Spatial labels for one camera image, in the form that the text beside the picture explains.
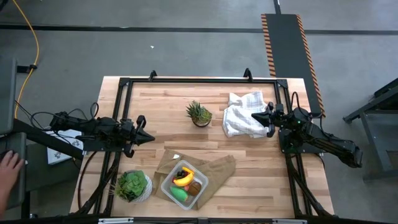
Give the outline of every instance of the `clear plastic box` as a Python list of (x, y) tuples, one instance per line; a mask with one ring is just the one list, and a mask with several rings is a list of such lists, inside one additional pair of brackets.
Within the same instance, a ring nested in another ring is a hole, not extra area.
[[(186, 168), (192, 170), (195, 173), (195, 175), (193, 176), (193, 181), (196, 181), (201, 185), (199, 194), (196, 196), (189, 195), (189, 198), (186, 202), (180, 202), (179, 200), (177, 200), (173, 196), (173, 194), (170, 190), (170, 187), (176, 187), (176, 185), (172, 182), (172, 179), (175, 175), (177, 175), (178, 171), (182, 170), (182, 167), (186, 167)], [(209, 184), (209, 179), (207, 178), (207, 176), (203, 175), (199, 170), (194, 168), (194, 166), (191, 165), (189, 162), (187, 162), (185, 160), (181, 160), (180, 162), (177, 163), (177, 165), (175, 165), (173, 170), (168, 174), (168, 176), (163, 181), (160, 188), (162, 189), (163, 193), (165, 193), (167, 196), (169, 196), (169, 198), (171, 198), (175, 203), (177, 203), (179, 206), (181, 206), (184, 210), (189, 210), (193, 207), (193, 205), (198, 200), (198, 198), (203, 193), (203, 191), (205, 191), (208, 184)]]

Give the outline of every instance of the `plant pot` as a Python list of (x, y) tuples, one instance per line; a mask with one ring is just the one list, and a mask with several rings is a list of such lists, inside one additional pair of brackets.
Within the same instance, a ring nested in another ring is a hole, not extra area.
[(192, 123), (199, 128), (204, 128), (206, 126), (208, 126), (210, 124), (211, 120), (209, 120), (209, 122), (207, 122), (206, 124), (196, 124), (195, 122), (192, 121)]
[[(135, 172), (135, 171), (138, 171), (138, 170), (129, 170), (129, 171), (126, 171), (126, 173), (131, 173), (131, 172)], [(148, 184), (145, 186), (145, 189), (142, 191), (142, 194), (140, 196), (138, 196), (138, 198), (136, 198), (130, 202), (143, 202), (149, 198), (150, 193), (152, 193), (152, 181), (147, 175), (145, 175), (145, 179), (148, 181)], [(128, 200), (126, 200), (124, 198), (121, 198), (121, 197), (119, 197), (119, 198), (125, 202), (129, 202)]]

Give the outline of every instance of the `brown napkin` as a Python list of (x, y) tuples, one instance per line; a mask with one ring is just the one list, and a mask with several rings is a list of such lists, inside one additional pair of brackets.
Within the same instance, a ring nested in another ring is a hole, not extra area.
[(200, 209), (223, 185), (226, 179), (235, 172), (235, 158), (230, 155), (215, 161), (204, 161), (172, 150), (166, 150), (155, 171), (154, 179), (152, 180), (154, 186), (152, 192), (155, 196), (172, 202), (172, 200), (163, 193), (160, 185), (162, 185), (170, 171), (181, 160), (189, 162), (209, 179), (207, 188), (192, 207), (194, 210)]

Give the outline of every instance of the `yellow cable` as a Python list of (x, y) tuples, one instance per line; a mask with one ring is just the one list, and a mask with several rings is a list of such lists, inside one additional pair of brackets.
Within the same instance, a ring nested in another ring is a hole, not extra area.
[[(30, 30), (31, 30), (32, 33), (33, 33), (33, 36), (35, 37), (36, 49), (37, 49), (37, 51), (36, 51), (36, 59), (35, 59), (35, 62), (34, 62), (33, 64), (34, 64), (34, 65), (37, 65), (37, 60), (39, 59), (40, 48), (39, 48), (39, 41), (37, 40), (37, 37), (36, 37), (36, 33), (35, 33), (35, 31), (33, 30), (32, 26), (30, 25), (29, 20), (26, 18), (24, 12), (23, 12), (22, 9), (19, 7), (19, 5), (18, 5), (18, 3), (16, 2), (16, 0), (12, 0), (12, 1), (14, 2), (15, 6), (17, 6), (19, 12), (20, 12), (20, 13), (22, 14), (22, 16), (24, 17), (24, 19), (25, 19), (27, 25), (29, 26)], [(30, 76), (31, 76), (32, 73), (33, 73), (33, 70), (34, 70), (33, 68), (30, 69), (30, 72), (29, 72), (28, 76), (26, 77), (26, 79), (25, 79), (25, 81), (24, 81), (24, 84), (22, 84), (22, 88), (21, 88), (21, 90), (19, 91), (19, 95), (18, 95), (18, 99), (17, 99), (17, 102), (18, 102), (18, 103), (19, 103), (19, 100), (21, 99), (22, 92), (24, 91), (25, 85), (26, 85), (27, 81), (29, 80)], [(14, 114), (14, 117), (15, 117), (15, 118), (17, 118), (17, 115), (18, 115), (18, 108), (19, 108), (19, 107), (18, 107), (18, 104), (17, 104), (17, 105), (15, 106), (15, 114)]]

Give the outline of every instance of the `orange and black striped tape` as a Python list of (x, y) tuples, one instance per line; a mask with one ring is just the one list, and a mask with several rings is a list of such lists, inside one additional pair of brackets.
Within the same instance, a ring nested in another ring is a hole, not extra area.
[(321, 113), (322, 113), (323, 117), (325, 117), (326, 116), (325, 115), (325, 109), (323, 107), (321, 93), (320, 93), (319, 86), (318, 86), (318, 79), (317, 79), (317, 76), (315, 75), (315, 70), (313, 69), (312, 59), (311, 59), (311, 55), (310, 55), (310, 49), (308, 48), (307, 38), (305, 37), (305, 34), (304, 34), (303, 23), (301, 21), (300, 16), (299, 15), (296, 15), (296, 16), (297, 16), (298, 26), (300, 27), (301, 37), (302, 37), (303, 43), (304, 43), (305, 53), (307, 54), (308, 63), (310, 64), (312, 80), (313, 80), (313, 84), (315, 86), (315, 91), (317, 93), (319, 107), (321, 108)]
[(269, 74), (276, 77), (274, 58), (272, 56), (271, 39), (269, 38), (267, 18), (265, 14), (261, 14), (262, 31), (264, 32), (264, 41), (266, 42), (267, 60), (269, 67)]

